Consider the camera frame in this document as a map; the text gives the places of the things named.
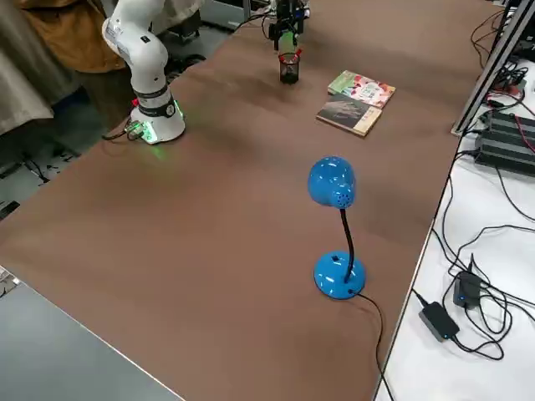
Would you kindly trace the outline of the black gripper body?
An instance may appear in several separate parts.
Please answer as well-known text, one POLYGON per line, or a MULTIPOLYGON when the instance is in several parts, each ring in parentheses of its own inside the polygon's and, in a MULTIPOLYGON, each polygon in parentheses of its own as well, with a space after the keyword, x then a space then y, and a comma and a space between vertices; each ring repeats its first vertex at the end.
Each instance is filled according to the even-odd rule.
POLYGON ((305 1, 276 0, 273 1, 273 10, 277 25, 299 25, 305 19, 305 1))

